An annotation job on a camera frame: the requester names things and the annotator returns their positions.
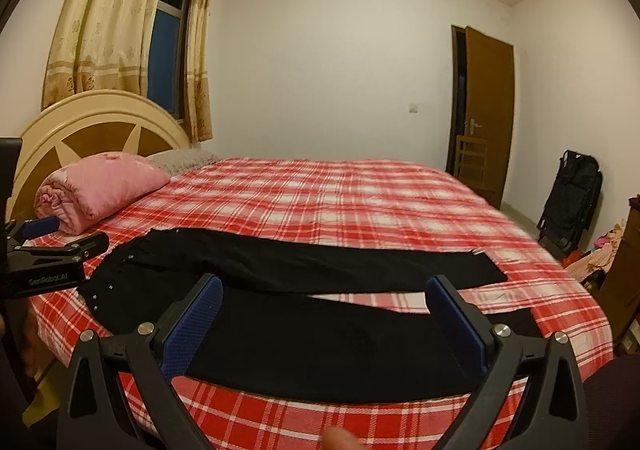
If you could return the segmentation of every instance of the blue gripper pad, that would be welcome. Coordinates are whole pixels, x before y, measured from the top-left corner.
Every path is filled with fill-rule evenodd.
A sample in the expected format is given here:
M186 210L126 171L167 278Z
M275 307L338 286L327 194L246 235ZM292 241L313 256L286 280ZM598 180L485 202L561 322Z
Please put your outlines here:
M455 300L436 277L427 281L429 312L447 341L462 372L481 380L488 372L486 346Z
M222 305L222 282L213 276L166 336L160 370L167 380L183 376Z
M24 240L37 239L38 237L55 233L59 227L60 219L52 215L42 219L26 221L20 229L20 236Z

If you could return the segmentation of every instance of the door handle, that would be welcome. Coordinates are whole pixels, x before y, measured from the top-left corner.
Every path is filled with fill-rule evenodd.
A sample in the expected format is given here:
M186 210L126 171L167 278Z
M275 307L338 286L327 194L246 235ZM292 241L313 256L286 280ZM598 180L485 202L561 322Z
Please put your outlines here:
M471 126L469 126L469 134L471 136L474 134L474 131L476 130L476 128L482 128L482 125L480 125L480 123L476 122L476 120L471 118Z

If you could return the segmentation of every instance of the bed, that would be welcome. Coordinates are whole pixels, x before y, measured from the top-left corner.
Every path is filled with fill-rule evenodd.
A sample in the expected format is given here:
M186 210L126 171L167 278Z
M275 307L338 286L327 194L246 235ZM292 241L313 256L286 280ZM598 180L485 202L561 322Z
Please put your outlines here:
M23 135L24 150L10 202L14 218L29 217L38 181L78 157L107 150L148 155L187 144L178 123L155 104L132 94L91 91L51 109ZM111 133L98 134L99 130ZM74 134L75 141L67 139ZM439 170L394 160L225 159L174 176L168 185L84 234L106 232L113 247L151 228L175 227L356 248L481 250L508 281L464 290L461 294L467 301L485 313L530 307L543 335L562 330L570 336L583 379L612 358L609 324L582 286L519 227ZM39 239L38 244L53 246L76 238L58 233ZM100 260L85 264L87 274ZM419 293L326 298L428 313ZM84 329L108 335L75 290L37 296L32 303L40 337L65 365ZM151 427L129 376L124 376L123 385L136 418ZM319 433L331 425L350 430L375 449L429 449L466 400L458 396L401 404L311 404L185 377L175 378L173 385L213 445L232 449L317 449ZM514 384L486 448L501 441L524 385L525 380Z

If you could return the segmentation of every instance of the gray pillow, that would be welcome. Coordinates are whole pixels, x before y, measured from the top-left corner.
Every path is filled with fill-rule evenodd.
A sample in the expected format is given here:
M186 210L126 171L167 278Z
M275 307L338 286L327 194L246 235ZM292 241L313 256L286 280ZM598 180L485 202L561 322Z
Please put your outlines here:
M220 161L218 156L201 148L165 150L146 158L170 176L185 174Z

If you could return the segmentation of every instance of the arched headboard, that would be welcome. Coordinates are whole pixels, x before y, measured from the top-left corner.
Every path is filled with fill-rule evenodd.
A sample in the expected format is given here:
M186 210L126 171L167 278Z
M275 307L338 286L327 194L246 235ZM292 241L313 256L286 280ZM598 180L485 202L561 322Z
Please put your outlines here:
M33 200L53 171L99 152L149 156L187 148L189 139L162 107L125 91L75 94L41 112L21 135L22 151L15 173L7 218L35 217Z

